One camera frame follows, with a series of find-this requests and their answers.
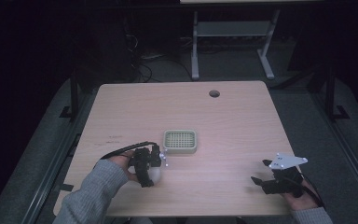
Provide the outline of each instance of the sweater sleeve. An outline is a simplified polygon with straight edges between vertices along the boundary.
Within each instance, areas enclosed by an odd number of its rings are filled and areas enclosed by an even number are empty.
[[[98,161],[80,189],[62,200],[54,223],[102,223],[112,198],[127,181],[127,176],[117,164]]]
[[[322,207],[292,211],[292,215],[299,224],[333,224],[330,216]]]

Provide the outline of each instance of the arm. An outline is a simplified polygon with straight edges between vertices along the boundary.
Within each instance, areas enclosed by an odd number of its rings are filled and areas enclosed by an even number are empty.
[[[132,151],[124,157],[100,160],[83,180],[79,190],[62,201],[62,208],[54,223],[102,223],[106,209],[117,191],[136,175],[127,170]]]
[[[307,182],[303,181],[303,186],[312,190],[316,194],[315,189]],[[291,193],[284,193],[283,198],[289,203],[292,209],[293,218],[299,224],[333,224],[330,216],[327,215],[323,207],[318,204],[304,192],[299,198],[295,198]]]

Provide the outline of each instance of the table leg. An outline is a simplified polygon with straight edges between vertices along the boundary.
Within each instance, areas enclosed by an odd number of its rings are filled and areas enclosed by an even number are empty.
[[[266,43],[264,44],[264,47],[262,49],[258,49],[258,57],[260,59],[261,64],[263,65],[264,72],[266,73],[266,76],[268,79],[274,79],[275,76],[272,73],[271,66],[269,66],[269,60],[267,59],[267,51],[269,50],[269,44],[271,42],[272,36],[275,31],[275,27],[278,21],[280,10],[277,9],[274,11],[274,15],[272,16],[272,20],[269,23],[267,35],[266,35]]]
[[[198,25],[198,14],[194,12],[194,25],[193,25],[193,51],[191,52],[191,78],[193,80],[199,80],[199,58],[197,56],[197,25]]]

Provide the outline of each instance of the metal frame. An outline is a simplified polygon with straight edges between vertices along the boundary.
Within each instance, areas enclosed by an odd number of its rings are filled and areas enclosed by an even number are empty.
[[[269,50],[269,44],[271,43],[272,36],[275,31],[275,27],[278,21],[278,17],[280,14],[280,10],[276,9],[273,13],[272,19],[268,22],[268,28],[266,32],[260,32],[259,27],[257,25],[252,25],[255,22],[262,22],[262,21],[243,21],[243,22],[226,22],[227,25],[237,26],[239,29],[236,31],[235,29],[231,29],[229,32],[225,29],[225,26],[222,26],[221,33],[218,34],[218,28],[216,29],[207,29],[204,27],[202,29],[202,33],[200,33],[200,25],[203,23],[208,23],[211,25],[218,26],[219,22],[203,22],[199,23],[198,21],[198,12],[194,12],[194,23],[193,23],[193,50],[191,52],[191,78],[193,80],[200,79],[200,70],[199,70],[199,58],[197,55],[197,41],[198,36],[265,36],[266,42],[262,49],[258,49],[258,57],[260,59],[261,64],[263,65],[264,72],[268,79],[274,79],[275,76],[272,72],[272,69],[269,65],[269,60],[267,59],[267,52]]]

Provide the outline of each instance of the white object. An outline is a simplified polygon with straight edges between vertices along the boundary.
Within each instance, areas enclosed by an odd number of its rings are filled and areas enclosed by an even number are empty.
[[[133,166],[129,167],[129,172],[135,174],[135,168]],[[156,185],[161,179],[161,169],[160,167],[150,167],[147,171],[149,178],[153,180],[153,183]]]
[[[306,158],[300,158],[295,156],[289,156],[282,153],[277,153],[275,160],[268,166],[274,170],[284,170],[293,166],[304,164],[308,162]]]
[[[197,150],[196,132],[192,130],[167,130],[163,147],[168,154],[192,154]]]

